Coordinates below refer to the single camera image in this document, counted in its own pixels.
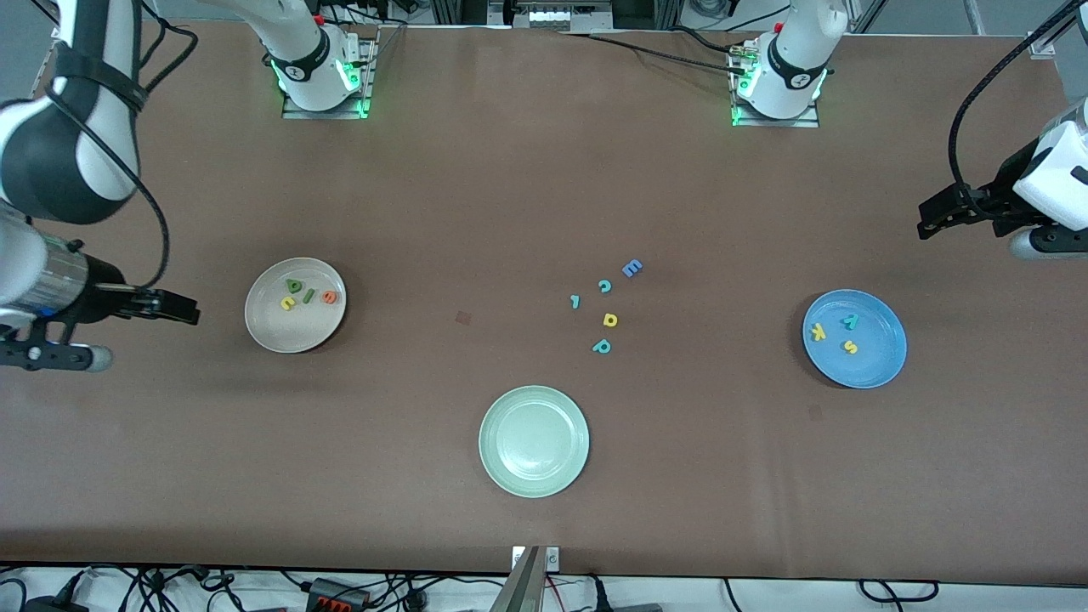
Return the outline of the beige brown round plate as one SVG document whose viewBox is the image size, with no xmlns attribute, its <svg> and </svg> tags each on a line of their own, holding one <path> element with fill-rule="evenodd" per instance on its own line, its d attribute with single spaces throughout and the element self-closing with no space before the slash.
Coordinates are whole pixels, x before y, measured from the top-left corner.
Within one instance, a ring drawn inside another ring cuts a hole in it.
<svg viewBox="0 0 1088 612">
<path fill-rule="evenodd" d="M 299 294 L 289 294 L 285 280 L 304 283 Z M 316 289 L 314 298 L 302 303 L 302 295 Z M 337 303 L 322 303 L 323 291 L 339 293 Z M 297 305 L 284 311 L 280 301 L 292 296 Z M 257 345 L 277 354 L 300 354 L 318 348 L 337 333 L 349 305 L 347 287 L 339 273 L 326 261 L 316 258 L 288 258 L 272 264 L 250 286 L 244 303 L 244 321 Z"/>
</svg>

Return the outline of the blue round plate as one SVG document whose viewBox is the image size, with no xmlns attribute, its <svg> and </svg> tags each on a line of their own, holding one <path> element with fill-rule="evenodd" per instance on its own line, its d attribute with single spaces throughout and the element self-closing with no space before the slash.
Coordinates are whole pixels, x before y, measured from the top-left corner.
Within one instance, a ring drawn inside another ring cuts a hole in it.
<svg viewBox="0 0 1088 612">
<path fill-rule="evenodd" d="M 856 313 L 860 321 L 846 331 L 841 320 Z M 823 325 L 826 336 L 811 341 L 811 325 Z M 848 354 L 846 340 L 860 346 Z M 882 299 L 860 290 L 839 289 L 811 303 L 802 319 L 802 344 L 817 371 L 846 388 L 878 388 L 893 380 L 908 358 L 908 338 L 897 314 Z"/>
</svg>

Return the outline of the black red power strip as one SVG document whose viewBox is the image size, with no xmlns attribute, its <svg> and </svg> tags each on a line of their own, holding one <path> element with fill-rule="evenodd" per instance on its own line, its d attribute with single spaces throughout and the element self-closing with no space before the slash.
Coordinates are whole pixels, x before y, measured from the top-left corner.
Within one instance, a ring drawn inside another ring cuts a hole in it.
<svg viewBox="0 0 1088 612">
<path fill-rule="evenodd" d="M 364 612 L 371 596 L 364 587 L 349 587 L 342 582 L 307 582 L 304 612 Z"/>
</svg>

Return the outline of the pale green round plate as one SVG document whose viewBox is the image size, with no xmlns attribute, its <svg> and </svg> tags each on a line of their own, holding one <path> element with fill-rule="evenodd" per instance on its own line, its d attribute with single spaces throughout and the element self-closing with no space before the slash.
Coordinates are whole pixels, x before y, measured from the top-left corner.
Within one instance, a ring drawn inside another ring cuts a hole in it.
<svg viewBox="0 0 1088 612">
<path fill-rule="evenodd" d="M 509 495 L 558 495 L 586 468 L 586 416 L 558 388 L 522 385 L 495 399 L 479 425 L 479 460 Z"/>
</svg>

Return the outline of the grey terminal block device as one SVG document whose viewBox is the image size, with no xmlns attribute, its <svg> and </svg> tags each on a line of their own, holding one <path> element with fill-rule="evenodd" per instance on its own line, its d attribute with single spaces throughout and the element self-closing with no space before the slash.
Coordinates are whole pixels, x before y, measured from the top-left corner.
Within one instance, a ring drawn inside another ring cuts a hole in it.
<svg viewBox="0 0 1088 612">
<path fill-rule="evenodd" d="M 611 30 L 611 0 L 504 0 L 502 15 L 529 30 Z"/>
</svg>

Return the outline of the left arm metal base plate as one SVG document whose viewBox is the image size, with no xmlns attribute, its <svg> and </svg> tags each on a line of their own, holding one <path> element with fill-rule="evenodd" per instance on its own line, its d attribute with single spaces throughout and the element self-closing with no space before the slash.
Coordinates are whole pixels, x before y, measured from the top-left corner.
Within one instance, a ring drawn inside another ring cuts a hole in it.
<svg viewBox="0 0 1088 612">
<path fill-rule="evenodd" d="M 819 128 L 819 105 L 816 102 L 819 87 L 813 91 L 815 97 L 798 117 L 767 117 L 751 105 L 751 93 L 757 88 L 762 68 L 754 52 L 735 54 L 734 51 L 738 50 L 739 48 L 732 49 L 727 58 L 727 66 L 741 70 L 739 75 L 731 75 L 729 78 L 731 123 L 734 127 Z"/>
</svg>

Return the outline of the aluminium frame profile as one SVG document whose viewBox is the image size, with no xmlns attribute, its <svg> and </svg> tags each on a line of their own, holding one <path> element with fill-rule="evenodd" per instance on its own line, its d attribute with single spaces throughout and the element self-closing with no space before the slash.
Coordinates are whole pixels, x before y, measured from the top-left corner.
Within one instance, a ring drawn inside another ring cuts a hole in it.
<svg viewBox="0 0 1088 612">
<path fill-rule="evenodd" d="M 428 0 L 436 25 L 486 25 L 490 0 Z"/>
<path fill-rule="evenodd" d="M 1029 32 L 1028 39 L 1034 42 L 1048 30 L 1058 30 L 1062 35 L 1066 30 L 1077 30 L 1088 45 L 1088 0 L 1063 0 L 1058 10 L 1044 19 L 1044 23 Z"/>
</svg>

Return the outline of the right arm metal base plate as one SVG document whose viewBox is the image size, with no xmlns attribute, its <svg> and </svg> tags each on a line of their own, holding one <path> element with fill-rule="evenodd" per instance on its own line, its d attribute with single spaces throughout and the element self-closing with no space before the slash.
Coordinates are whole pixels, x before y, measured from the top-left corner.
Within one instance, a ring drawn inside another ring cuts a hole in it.
<svg viewBox="0 0 1088 612">
<path fill-rule="evenodd" d="M 344 30 L 329 59 L 310 81 L 277 78 L 282 117 L 306 120 L 358 120 L 369 117 L 378 73 L 378 40 Z"/>
</svg>

